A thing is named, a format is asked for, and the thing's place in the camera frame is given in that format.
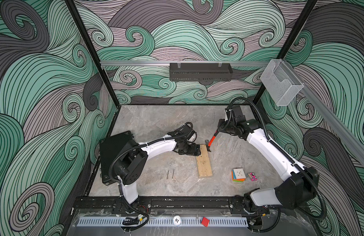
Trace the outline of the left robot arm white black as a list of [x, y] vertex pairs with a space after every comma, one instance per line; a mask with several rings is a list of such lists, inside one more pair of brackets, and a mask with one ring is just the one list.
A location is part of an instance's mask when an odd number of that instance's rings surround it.
[[197, 133], [191, 122], [150, 142], [137, 143], [131, 137], [109, 165], [108, 177], [119, 185], [120, 196], [128, 204], [132, 204], [139, 197], [137, 180], [146, 162], [167, 152], [199, 156], [201, 149], [200, 145], [195, 143], [196, 137]]

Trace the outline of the claw hammer red black handle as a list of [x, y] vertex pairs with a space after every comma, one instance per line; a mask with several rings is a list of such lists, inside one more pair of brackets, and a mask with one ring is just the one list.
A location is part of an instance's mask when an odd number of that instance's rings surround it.
[[207, 152], [211, 152], [210, 147], [213, 143], [213, 141], [216, 139], [217, 135], [220, 133], [220, 131], [217, 129], [210, 140], [206, 140], [206, 149]]

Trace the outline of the wooden block with nails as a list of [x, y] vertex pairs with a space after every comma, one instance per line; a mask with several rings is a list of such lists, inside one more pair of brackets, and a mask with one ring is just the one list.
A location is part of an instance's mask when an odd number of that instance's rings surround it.
[[196, 157], [199, 178], [212, 177], [213, 173], [207, 147], [205, 145], [200, 145], [200, 152], [201, 154]]

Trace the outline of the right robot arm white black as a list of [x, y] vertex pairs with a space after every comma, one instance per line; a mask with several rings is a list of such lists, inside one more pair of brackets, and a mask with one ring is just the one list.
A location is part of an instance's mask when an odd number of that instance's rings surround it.
[[248, 120], [239, 105], [225, 109], [226, 118], [218, 123], [219, 132], [237, 136], [254, 146], [274, 167], [282, 184], [246, 194], [250, 207], [277, 206], [295, 209], [317, 197], [319, 174], [286, 153], [255, 120]]

